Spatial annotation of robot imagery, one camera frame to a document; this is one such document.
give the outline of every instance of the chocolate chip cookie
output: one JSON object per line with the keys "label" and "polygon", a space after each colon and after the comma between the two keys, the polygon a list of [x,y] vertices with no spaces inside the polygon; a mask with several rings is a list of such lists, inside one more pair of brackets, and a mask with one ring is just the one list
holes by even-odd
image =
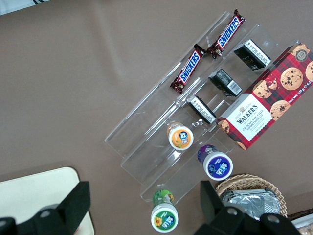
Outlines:
{"label": "chocolate chip cookie", "polygon": [[307,79],[309,79],[310,81],[313,79],[313,61],[310,62],[307,66],[307,68],[305,69],[305,76],[307,77]]}
{"label": "chocolate chip cookie", "polygon": [[300,69],[294,67],[288,68],[283,71],[280,76],[280,82],[285,89],[293,91],[301,86],[303,82],[303,74]]}
{"label": "chocolate chip cookie", "polygon": [[218,125],[226,132],[229,133],[229,123],[226,120],[222,120],[218,123]]}
{"label": "chocolate chip cookie", "polygon": [[275,102],[270,109],[273,120],[277,121],[289,108],[290,104],[285,100]]}
{"label": "chocolate chip cookie", "polygon": [[273,83],[268,88],[270,88],[272,90],[276,90],[277,89],[277,82],[273,81]]}
{"label": "chocolate chip cookie", "polygon": [[307,46],[304,45],[303,43],[293,46],[292,48],[290,48],[289,52],[293,56],[296,56],[299,50],[305,50],[307,53],[310,52],[310,49],[308,49]]}
{"label": "chocolate chip cookie", "polygon": [[239,145],[240,148],[242,148],[243,150],[246,150],[246,147],[244,146],[243,143],[240,143],[238,141],[236,141],[236,143]]}
{"label": "chocolate chip cookie", "polygon": [[265,80],[259,81],[254,87],[253,87],[253,93],[262,99],[269,98],[272,95],[272,92],[268,89],[268,86],[266,84]]}

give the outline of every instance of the white lid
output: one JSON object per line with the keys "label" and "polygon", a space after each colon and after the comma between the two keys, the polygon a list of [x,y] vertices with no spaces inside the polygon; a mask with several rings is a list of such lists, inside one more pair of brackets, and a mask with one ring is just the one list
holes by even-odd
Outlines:
{"label": "white lid", "polygon": [[[173,137],[174,133],[175,133],[176,131],[178,131],[178,130],[185,131],[185,132],[187,132],[187,133],[190,135],[190,142],[189,142],[188,145],[185,146],[184,148],[183,148],[183,147],[182,147],[182,148],[179,148],[179,147],[175,146],[175,145],[173,144],[173,142],[172,142],[172,137]],[[190,146],[191,146],[192,143],[194,142],[194,135],[193,135],[192,131],[191,131],[188,127],[178,125],[178,126],[174,127],[174,128],[170,131],[170,134],[168,135],[168,141],[170,142],[171,146],[172,146],[174,149],[176,149],[176,150],[186,150],[186,149],[190,148]]]}
{"label": "white lid", "polygon": [[[210,174],[209,170],[208,170],[208,166],[209,166],[210,161],[211,161],[213,158],[217,158],[217,157],[226,158],[226,159],[228,160],[228,162],[229,162],[229,165],[230,165],[230,170],[229,170],[229,172],[228,172],[226,175],[224,175],[223,177],[221,177],[221,178],[217,178],[217,177],[212,176],[212,175]],[[208,175],[208,177],[210,177],[212,180],[221,181],[221,180],[224,180],[224,179],[228,178],[228,177],[231,175],[231,173],[232,173],[232,171],[233,171],[233,162],[232,162],[232,160],[231,160],[226,154],[224,154],[223,152],[216,151],[216,152],[213,152],[213,153],[208,154],[208,155],[205,157],[205,159],[204,159],[204,161],[203,161],[203,169],[204,169],[204,171],[206,172],[206,174]]]}
{"label": "white lid", "polygon": [[[169,213],[171,213],[174,216],[174,224],[168,230],[161,230],[155,224],[155,218],[156,218],[157,214],[159,214],[161,212],[169,212]],[[171,232],[172,230],[174,230],[176,228],[176,226],[178,224],[178,212],[177,212],[176,208],[173,205],[168,204],[168,203],[162,203],[162,204],[159,204],[159,205],[155,206],[153,208],[153,210],[152,210],[152,213],[151,213],[151,224],[152,224],[152,227],[154,227],[154,229],[157,230],[160,233]]]}

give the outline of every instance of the candy bar wrapper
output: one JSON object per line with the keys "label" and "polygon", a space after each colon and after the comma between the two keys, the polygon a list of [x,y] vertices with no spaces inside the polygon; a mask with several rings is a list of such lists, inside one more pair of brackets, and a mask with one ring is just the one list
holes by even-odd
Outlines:
{"label": "candy bar wrapper", "polygon": [[234,34],[237,32],[239,27],[245,22],[246,20],[244,17],[239,15],[238,10],[236,9],[234,12],[233,19],[229,22],[229,24],[226,26],[223,33],[219,36],[219,38],[216,40],[215,43],[213,43],[206,52],[208,54],[211,54],[214,59],[216,59],[217,56],[221,56],[222,52],[224,51],[226,45],[230,41],[230,39],[234,36]]}
{"label": "candy bar wrapper", "polygon": [[173,88],[178,93],[182,93],[189,78],[191,77],[192,73],[197,68],[200,60],[202,59],[203,55],[205,54],[205,50],[202,49],[198,44],[195,44],[195,50],[192,52],[190,57],[187,60],[187,63],[180,71],[178,76],[174,79],[171,84],[171,88]]}

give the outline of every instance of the foil container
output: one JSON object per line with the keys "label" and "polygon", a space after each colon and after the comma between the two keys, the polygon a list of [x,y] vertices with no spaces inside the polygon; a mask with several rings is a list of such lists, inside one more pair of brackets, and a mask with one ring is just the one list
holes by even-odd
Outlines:
{"label": "foil container", "polygon": [[265,213],[280,212],[277,195],[269,188],[227,190],[221,195],[221,200],[225,205],[237,207],[256,220],[260,220],[261,215]]}

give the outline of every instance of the red tartan packaging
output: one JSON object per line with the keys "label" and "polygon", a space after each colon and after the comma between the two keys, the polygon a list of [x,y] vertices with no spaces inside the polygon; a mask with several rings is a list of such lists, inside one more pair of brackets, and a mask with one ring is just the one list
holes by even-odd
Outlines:
{"label": "red tartan packaging", "polygon": [[248,149],[313,83],[313,53],[302,43],[286,49],[217,119],[242,149]]}

